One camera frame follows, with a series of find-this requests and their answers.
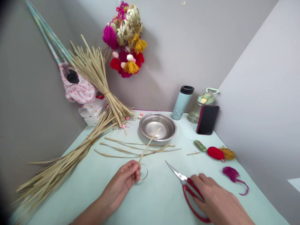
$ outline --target red scissors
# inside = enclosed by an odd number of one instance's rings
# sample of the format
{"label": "red scissors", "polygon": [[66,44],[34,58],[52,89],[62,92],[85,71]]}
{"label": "red scissors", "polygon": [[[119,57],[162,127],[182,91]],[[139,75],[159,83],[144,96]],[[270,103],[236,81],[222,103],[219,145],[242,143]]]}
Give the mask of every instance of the red scissors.
{"label": "red scissors", "polygon": [[181,175],[180,173],[178,173],[177,170],[175,170],[174,167],[172,167],[167,161],[166,161],[166,163],[168,164],[170,169],[174,172],[174,174],[176,174],[176,176],[179,177],[180,182],[182,183],[184,197],[185,197],[185,199],[187,201],[187,204],[190,207],[191,211],[201,221],[203,221],[205,223],[210,223],[211,222],[210,219],[205,215],[205,213],[203,213],[199,209],[199,207],[196,205],[196,203],[193,201],[194,206],[192,206],[191,203],[190,203],[190,200],[188,199],[188,196],[187,196],[186,192],[190,193],[191,196],[196,197],[196,198],[200,199],[202,202],[204,202],[204,198],[201,195],[199,189],[194,184],[194,182],[191,180],[191,178],[187,178],[186,176]]}

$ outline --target stainless steel bowl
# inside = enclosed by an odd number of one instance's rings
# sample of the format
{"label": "stainless steel bowl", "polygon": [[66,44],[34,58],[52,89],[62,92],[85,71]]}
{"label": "stainless steel bowl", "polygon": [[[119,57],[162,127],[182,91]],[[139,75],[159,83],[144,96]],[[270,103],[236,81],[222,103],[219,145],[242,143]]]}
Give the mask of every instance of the stainless steel bowl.
{"label": "stainless steel bowl", "polygon": [[149,113],[140,120],[140,130],[147,137],[152,138],[155,132],[160,131],[153,138],[155,141],[171,140],[176,134],[176,124],[174,121],[161,113]]}

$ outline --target red phone case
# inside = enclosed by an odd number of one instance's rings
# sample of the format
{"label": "red phone case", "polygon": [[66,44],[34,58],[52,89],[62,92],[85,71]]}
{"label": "red phone case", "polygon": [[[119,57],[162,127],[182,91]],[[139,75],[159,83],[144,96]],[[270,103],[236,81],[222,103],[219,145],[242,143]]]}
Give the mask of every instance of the red phone case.
{"label": "red phone case", "polygon": [[212,105],[204,105],[204,106],[202,106],[202,107],[201,107],[201,112],[200,112],[199,121],[198,121],[198,126],[197,126],[197,129],[196,129],[196,133],[197,133],[197,134],[202,134],[202,133],[200,133],[199,128],[200,128],[200,123],[201,123],[201,119],[202,119],[202,115],[203,115],[203,111],[204,111],[205,107],[216,107],[216,108],[218,109],[218,112],[217,112],[215,121],[214,121],[213,126],[212,126],[212,130],[213,130],[214,126],[215,126],[216,119],[217,119],[218,114],[219,114],[219,109],[220,109],[219,106],[212,106]]}

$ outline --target white pom pom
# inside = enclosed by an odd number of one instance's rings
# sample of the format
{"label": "white pom pom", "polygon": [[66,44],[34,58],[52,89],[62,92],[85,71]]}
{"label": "white pom pom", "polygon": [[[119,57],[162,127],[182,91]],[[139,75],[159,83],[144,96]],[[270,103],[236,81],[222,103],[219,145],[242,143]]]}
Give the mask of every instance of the white pom pom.
{"label": "white pom pom", "polygon": [[125,64],[126,64],[125,62],[121,62],[122,69],[124,69]]}
{"label": "white pom pom", "polygon": [[117,53],[117,52],[112,52],[112,56],[113,56],[114,58],[119,58],[119,53]]}
{"label": "white pom pom", "polygon": [[132,61],[132,60],[133,60],[133,55],[130,55],[130,54],[127,55],[127,60],[128,60],[128,61]]}

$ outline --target smartphone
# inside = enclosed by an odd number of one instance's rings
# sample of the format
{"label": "smartphone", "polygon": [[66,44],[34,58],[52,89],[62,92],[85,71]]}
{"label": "smartphone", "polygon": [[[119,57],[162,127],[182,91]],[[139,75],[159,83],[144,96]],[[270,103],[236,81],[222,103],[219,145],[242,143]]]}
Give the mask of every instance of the smartphone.
{"label": "smartphone", "polygon": [[213,133],[219,109],[219,106],[202,106],[196,130],[197,134],[211,135]]}

